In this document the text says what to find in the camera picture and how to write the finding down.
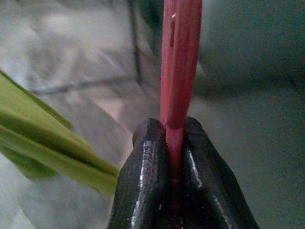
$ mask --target gray wall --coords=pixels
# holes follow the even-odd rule
[[[261,228],[305,228],[305,2],[204,0],[189,115]]]

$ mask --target green leaf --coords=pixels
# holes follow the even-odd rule
[[[0,151],[28,178],[55,171],[114,192],[118,169],[98,157],[71,124],[0,71]]]

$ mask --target blurry green leaf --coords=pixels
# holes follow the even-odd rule
[[[118,169],[94,154],[71,124],[0,72],[0,151],[28,178],[55,171],[114,192]]]

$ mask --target shiny black metal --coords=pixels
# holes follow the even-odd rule
[[[238,182],[200,123],[187,118],[183,143],[183,228],[258,229]]]
[[[154,229],[157,211],[169,190],[168,155],[162,124],[142,123],[134,149],[120,171],[108,229]]]

